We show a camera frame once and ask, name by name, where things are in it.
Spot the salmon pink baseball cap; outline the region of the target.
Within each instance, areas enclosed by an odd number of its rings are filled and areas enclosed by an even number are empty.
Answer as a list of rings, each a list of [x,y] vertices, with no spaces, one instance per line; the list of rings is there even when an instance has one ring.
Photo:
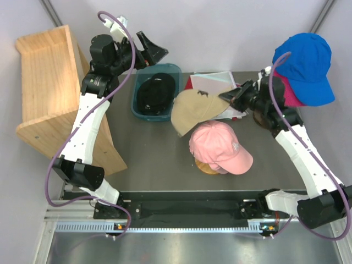
[[[254,162],[252,155],[240,144],[233,128],[216,120],[209,120],[194,130],[189,149],[197,160],[216,163],[234,175],[246,173]]]

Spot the black baseball cap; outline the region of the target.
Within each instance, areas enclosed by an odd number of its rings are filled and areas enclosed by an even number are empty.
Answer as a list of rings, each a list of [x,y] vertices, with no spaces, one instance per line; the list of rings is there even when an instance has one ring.
[[[143,115],[159,116],[170,106],[174,95],[174,78],[166,73],[154,74],[137,91],[137,109]]]

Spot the magenta baseball cap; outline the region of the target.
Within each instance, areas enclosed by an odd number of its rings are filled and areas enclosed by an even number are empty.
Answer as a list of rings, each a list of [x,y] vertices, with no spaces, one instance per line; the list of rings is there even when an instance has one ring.
[[[303,104],[295,95],[289,80],[280,75],[276,70],[273,73],[273,76],[278,77],[281,79],[282,83],[284,84],[285,91],[284,91],[284,98],[285,98],[285,105],[288,107],[303,107],[305,104]]]

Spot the blue baseball cap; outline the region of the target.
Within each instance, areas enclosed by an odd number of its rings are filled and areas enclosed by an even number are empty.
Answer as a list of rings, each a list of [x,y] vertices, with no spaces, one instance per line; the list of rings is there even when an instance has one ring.
[[[288,79],[295,97],[305,106],[332,103],[335,95],[327,78],[332,51],[327,41],[313,33],[296,34],[275,49],[272,62],[287,52],[288,59],[276,72]]]

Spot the light pink baseball cap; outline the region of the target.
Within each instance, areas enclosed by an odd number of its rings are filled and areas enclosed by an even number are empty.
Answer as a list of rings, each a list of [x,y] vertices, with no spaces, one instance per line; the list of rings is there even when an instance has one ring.
[[[218,174],[227,174],[228,173],[227,170],[223,169],[221,166],[219,166],[216,163],[209,163],[208,165],[213,171],[217,172]]]

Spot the tan baseball cap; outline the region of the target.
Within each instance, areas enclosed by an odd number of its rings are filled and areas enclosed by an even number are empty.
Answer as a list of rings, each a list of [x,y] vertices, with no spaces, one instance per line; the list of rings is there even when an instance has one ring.
[[[193,127],[222,114],[229,103],[206,91],[184,90],[174,99],[170,120],[182,137]]]

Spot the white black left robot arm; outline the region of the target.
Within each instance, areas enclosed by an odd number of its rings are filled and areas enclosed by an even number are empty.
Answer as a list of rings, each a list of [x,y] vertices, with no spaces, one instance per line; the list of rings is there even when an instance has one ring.
[[[87,192],[106,205],[113,218],[123,215],[125,206],[120,193],[105,180],[105,170],[92,164],[93,151],[102,119],[114,94],[122,87],[118,77],[133,69],[157,64],[168,50],[137,33],[143,50],[127,37],[116,42],[111,35],[97,35],[91,40],[91,62],[82,80],[79,108],[69,138],[53,157],[51,169],[66,183]]]

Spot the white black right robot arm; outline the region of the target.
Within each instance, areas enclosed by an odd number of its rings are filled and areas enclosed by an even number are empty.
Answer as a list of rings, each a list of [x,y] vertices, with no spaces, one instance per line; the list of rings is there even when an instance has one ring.
[[[234,90],[219,94],[239,112],[251,110],[288,154],[299,172],[306,195],[279,189],[265,190],[257,198],[257,212],[268,218],[276,211],[298,217],[309,229],[347,216],[351,187],[345,186],[327,168],[307,134],[295,108],[285,105],[285,84],[274,76],[248,80]]]

